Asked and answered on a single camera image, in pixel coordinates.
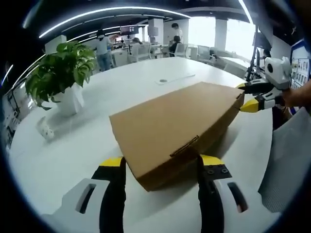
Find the cardboard box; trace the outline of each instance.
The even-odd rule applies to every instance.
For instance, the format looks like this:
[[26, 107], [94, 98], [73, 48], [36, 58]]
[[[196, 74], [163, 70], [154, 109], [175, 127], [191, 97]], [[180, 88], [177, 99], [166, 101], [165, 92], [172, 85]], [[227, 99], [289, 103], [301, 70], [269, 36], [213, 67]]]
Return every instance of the cardboard box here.
[[243, 102], [239, 89], [197, 83], [114, 114], [110, 122], [135, 178], [151, 191], [210, 147]]

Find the green leaves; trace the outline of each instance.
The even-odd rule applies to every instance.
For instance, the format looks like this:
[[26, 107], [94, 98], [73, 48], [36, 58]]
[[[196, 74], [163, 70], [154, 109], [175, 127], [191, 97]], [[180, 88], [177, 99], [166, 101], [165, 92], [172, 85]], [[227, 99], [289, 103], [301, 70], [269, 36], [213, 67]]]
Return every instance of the green leaves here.
[[83, 86], [94, 69], [94, 51], [77, 41], [59, 44], [56, 51], [46, 55], [26, 80], [26, 93], [45, 110], [50, 108], [42, 106], [43, 101], [58, 102], [54, 95], [64, 93], [75, 82]]

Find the box flap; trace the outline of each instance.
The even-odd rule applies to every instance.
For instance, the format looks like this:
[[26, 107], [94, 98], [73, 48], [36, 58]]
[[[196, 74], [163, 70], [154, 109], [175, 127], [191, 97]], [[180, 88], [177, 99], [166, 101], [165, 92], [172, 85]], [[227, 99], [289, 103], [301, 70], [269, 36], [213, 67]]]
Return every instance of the box flap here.
[[110, 116], [134, 176], [141, 177], [170, 160], [213, 126], [242, 93], [236, 88], [197, 83]]

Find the potted plant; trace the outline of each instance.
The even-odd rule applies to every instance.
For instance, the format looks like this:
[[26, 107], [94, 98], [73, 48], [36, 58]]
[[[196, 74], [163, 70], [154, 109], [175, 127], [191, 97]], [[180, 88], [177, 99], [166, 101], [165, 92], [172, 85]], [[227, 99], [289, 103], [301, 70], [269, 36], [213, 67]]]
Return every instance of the potted plant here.
[[46, 55], [26, 80], [26, 93], [37, 106], [49, 110], [42, 103], [52, 101], [63, 115], [70, 116], [84, 105], [82, 87], [94, 69], [95, 53], [76, 41], [59, 44], [56, 51]]

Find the gray fabric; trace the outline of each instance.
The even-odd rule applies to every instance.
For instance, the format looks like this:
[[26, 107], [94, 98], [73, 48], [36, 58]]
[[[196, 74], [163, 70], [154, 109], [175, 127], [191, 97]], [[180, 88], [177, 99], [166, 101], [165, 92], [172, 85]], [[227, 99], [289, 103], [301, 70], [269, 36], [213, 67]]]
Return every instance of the gray fabric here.
[[274, 131], [268, 167], [259, 188], [263, 205], [282, 212], [311, 165], [311, 117], [305, 108]]

